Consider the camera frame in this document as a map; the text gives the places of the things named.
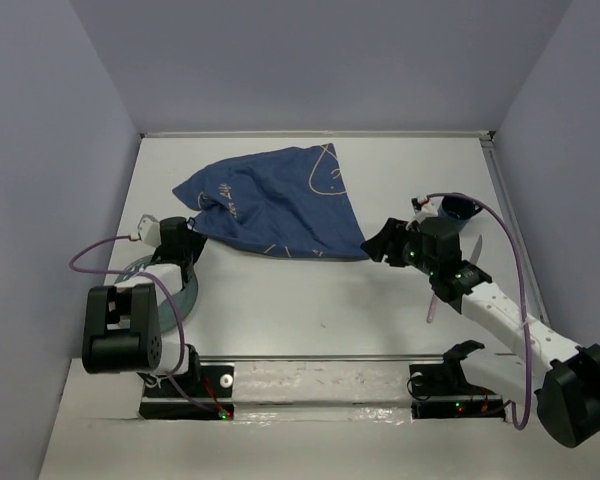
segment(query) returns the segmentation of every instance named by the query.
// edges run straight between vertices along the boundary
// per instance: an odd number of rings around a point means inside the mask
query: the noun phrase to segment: black mug
[[[482,207],[468,198],[443,197],[438,206],[438,216],[448,219],[458,231],[462,230],[467,222],[481,211]]]

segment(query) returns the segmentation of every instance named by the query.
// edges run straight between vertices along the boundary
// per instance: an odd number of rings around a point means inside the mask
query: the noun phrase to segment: knife
[[[480,258],[480,254],[482,253],[482,235],[478,237],[476,241],[476,245],[473,247],[473,252],[471,252],[471,257],[469,257],[469,262],[474,265],[478,263],[478,259]],[[433,317],[436,315],[436,305],[438,304],[438,297],[434,293],[431,297],[431,303],[429,304],[429,312],[427,312],[427,323],[433,322]]]

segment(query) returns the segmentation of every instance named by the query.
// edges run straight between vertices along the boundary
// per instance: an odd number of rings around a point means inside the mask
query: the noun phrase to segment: white table surface
[[[367,238],[390,216],[410,218],[410,199],[421,194],[461,191],[497,207],[475,138],[152,138],[142,141],[119,233],[133,231],[144,213],[158,218],[195,215],[171,189],[210,163],[328,142],[335,145]],[[479,234],[484,237],[479,265],[505,293],[518,298],[510,247],[487,214],[462,233],[466,257]],[[147,246],[119,242],[110,266],[123,268],[150,253]],[[430,354],[467,339],[505,351],[488,332],[446,305],[427,324],[431,290],[415,269],[371,261],[273,259],[209,241],[196,272],[200,295],[187,318],[186,335],[201,355]]]
[[[143,213],[190,215],[171,188],[208,163],[327,141],[336,146],[366,236],[389,216],[409,218],[410,198],[434,190],[462,191],[496,205],[474,139],[145,139],[119,231],[133,230]],[[480,233],[480,265],[517,298],[511,254],[493,221],[475,219],[463,232],[463,248],[470,250]],[[119,244],[111,266],[124,267],[149,253],[145,246]],[[502,350],[487,332],[446,307],[427,325],[430,290],[413,270],[269,259],[212,241],[196,270],[200,297],[186,333],[203,355],[441,353],[469,338]],[[282,364],[272,365],[272,375],[278,375]],[[306,399],[305,383],[284,384],[299,386]],[[316,384],[317,395],[324,395],[321,386]],[[355,382],[351,388],[357,391]],[[386,392],[395,394],[392,388]],[[260,411],[234,422],[144,421],[135,414],[140,391],[136,375],[87,375],[75,360],[40,478],[600,480],[600,435],[565,449],[537,418],[524,432],[492,419],[412,422],[404,409],[389,416],[366,408],[362,414],[305,408],[295,416]]]

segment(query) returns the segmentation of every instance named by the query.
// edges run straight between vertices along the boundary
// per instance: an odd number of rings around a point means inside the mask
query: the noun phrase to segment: folded cloth
[[[332,144],[208,165],[173,189],[195,229],[274,257],[367,259]]]

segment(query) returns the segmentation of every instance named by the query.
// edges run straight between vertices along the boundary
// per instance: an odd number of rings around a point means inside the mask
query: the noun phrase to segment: navy blue fabric
[[[367,259],[332,144],[208,165],[173,189],[195,229],[275,257]]]

